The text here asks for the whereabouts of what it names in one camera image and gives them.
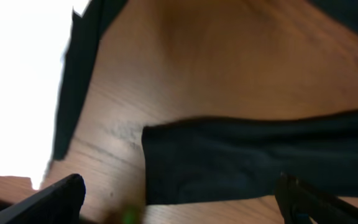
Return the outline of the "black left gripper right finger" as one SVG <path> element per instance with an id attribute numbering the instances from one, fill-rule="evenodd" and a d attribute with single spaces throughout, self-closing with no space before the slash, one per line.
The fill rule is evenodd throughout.
<path id="1" fill-rule="evenodd" d="M 285 224 L 358 224 L 358 208 L 300 179 L 282 174 L 275 199 Z"/>

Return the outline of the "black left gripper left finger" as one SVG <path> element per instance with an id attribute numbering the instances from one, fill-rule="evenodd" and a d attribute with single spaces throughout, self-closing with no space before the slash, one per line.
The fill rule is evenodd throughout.
<path id="1" fill-rule="evenodd" d="M 71 174 L 31 197 L 0 211 L 0 224 L 75 224 L 85 200 L 79 174 Z"/>

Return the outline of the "black leggings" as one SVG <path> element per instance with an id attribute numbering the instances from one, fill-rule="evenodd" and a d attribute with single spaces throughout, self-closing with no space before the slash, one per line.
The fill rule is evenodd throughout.
<path id="1" fill-rule="evenodd" d="M 358 197 L 358 1 L 154 1 L 149 205 L 272 195 L 290 174 Z"/>

